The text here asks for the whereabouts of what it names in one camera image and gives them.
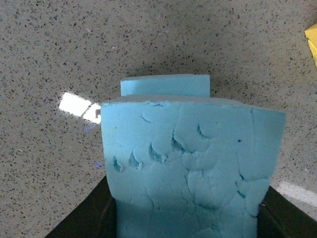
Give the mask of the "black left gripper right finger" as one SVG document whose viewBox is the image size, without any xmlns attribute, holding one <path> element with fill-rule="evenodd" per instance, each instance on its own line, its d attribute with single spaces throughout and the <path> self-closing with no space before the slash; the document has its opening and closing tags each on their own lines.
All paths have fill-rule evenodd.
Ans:
<svg viewBox="0 0 317 238">
<path fill-rule="evenodd" d="M 317 222 L 269 187 L 259 206 L 257 237 L 315 238 Z"/>
</svg>

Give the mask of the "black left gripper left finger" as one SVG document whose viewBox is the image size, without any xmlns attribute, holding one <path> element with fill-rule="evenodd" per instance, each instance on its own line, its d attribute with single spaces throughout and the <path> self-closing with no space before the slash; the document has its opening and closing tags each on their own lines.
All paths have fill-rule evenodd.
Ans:
<svg viewBox="0 0 317 238">
<path fill-rule="evenodd" d="M 104 177 L 92 192 L 46 237 L 115 238 L 116 203 Z"/>
</svg>

